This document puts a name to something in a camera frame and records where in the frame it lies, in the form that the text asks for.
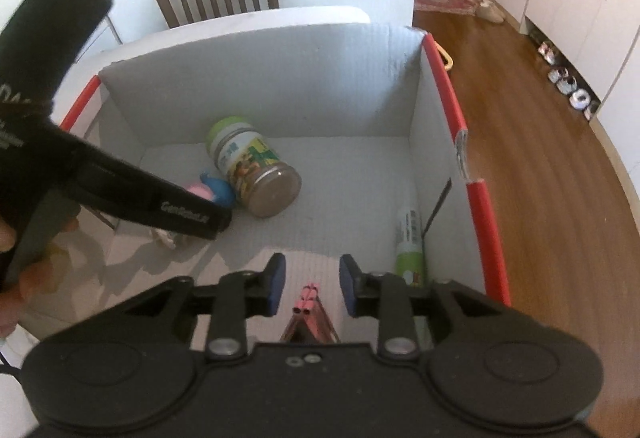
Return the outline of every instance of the blue toy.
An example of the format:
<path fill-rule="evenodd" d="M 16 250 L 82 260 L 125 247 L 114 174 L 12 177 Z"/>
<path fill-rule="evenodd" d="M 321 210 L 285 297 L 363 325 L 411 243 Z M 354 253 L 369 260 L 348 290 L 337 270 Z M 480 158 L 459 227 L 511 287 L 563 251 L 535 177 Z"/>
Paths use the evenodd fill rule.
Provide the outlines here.
<path fill-rule="evenodd" d="M 213 199 L 211 201 L 221 207 L 228 209 L 233 208 L 236 203 L 236 193 L 228 182 L 219 178 L 213 178 L 209 176 L 208 172 L 203 172 L 200 175 L 200 181 L 207 185 L 211 189 L 211 192 L 213 192 Z"/>

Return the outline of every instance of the black strap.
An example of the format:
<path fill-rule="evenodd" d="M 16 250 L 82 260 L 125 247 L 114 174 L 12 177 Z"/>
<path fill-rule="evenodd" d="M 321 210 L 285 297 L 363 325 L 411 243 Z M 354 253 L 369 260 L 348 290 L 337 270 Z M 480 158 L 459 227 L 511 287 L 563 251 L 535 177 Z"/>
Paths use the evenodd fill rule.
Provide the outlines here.
<path fill-rule="evenodd" d="M 0 362 L 2 362 L 2 364 L 0 364 L 0 374 L 10 374 L 20 382 L 20 370 L 9 364 L 9 361 L 4 358 L 2 352 L 0 352 Z"/>

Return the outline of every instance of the pink toy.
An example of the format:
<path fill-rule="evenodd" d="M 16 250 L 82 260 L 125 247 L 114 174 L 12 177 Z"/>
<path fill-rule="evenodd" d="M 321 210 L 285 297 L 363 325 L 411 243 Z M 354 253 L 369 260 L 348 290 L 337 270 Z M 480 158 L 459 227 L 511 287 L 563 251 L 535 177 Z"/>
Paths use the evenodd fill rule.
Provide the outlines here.
<path fill-rule="evenodd" d="M 193 183 L 193 185 L 189 185 L 187 187 L 187 190 L 191 194 L 195 194 L 196 196 L 200 196 L 201 198 L 207 199 L 208 201 L 212 201 L 213 200 L 213 192 L 204 183 Z"/>

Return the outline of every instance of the cardboard box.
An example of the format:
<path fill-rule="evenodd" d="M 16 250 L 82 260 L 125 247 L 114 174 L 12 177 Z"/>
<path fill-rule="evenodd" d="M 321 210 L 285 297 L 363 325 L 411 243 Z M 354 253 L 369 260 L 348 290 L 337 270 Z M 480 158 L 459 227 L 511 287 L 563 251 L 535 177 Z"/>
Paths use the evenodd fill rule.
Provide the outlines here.
<path fill-rule="evenodd" d="M 34 300 L 22 320 L 30 332 L 43 338 L 176 275 L 208 284 L 262 269 L 281 251 L 280 312 L 249 320 L 250 335 L 277 340 L 300 288 L 314 281 L 340 337 L 374 342 L 375 321 L 347 316 L 338 259 L 350 253 L 365 271 L 393 271 L 396 214 L 407 202 L 429 223 L 428 277 L 509 302 L 486 186 L 466 175 L 466 125 L 430 35 L 312 24 L 176 42 L 102 69 L 62 126 L 188 185 L 214 169 L 204 139 L 229 115 L 247 117 L 298 170 L 296 202 L 271 219 L 237 209 L 215 241 L 175 251 L 154 243 L 146 227 L 113 220 L 111 230 L 83 210 L 80 230 L 59 236 L 73 269 L 57 293 Z"/>

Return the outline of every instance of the black handheld device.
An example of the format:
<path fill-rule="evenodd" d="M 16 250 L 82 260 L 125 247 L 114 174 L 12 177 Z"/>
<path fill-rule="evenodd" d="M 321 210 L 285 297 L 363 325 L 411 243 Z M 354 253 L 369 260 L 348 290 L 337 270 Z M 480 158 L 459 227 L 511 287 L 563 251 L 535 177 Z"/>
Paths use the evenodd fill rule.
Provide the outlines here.
<path fill-rule="evenodd" d="M 0 213 L 17 232 L 0 289 L 42 256 L 80 205 L 213 239 L 231 211 L 62 131 L 52 100 L 111 0 L 25 0 L 0 34 Z"/>
<path fill-rule="evenodd" d="M 216 285 L 176 277 L 37 345 L 20 373 L 31 438 L 596 438 L 602 386 L 583 342 L 455 282 L 410 287 L 340 259 L 351 317 L 378 345 L 261 342 L 245 319 L 278 311 L 285 256 Z M 204 350 L 190 349 L 210 315 Z M 417 345 L 414 316 L 434 346 Z"/>

